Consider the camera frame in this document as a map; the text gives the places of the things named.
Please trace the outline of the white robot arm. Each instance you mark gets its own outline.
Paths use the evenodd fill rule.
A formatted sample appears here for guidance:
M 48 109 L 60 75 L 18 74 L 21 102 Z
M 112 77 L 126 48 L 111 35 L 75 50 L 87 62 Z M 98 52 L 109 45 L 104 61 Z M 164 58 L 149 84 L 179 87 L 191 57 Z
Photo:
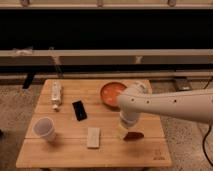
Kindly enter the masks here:
M 117 97 L 119 138 L 124 139 L 141 113 L 151 113 L 213 125 L 213 89 L 151 94 L 134 82 Z

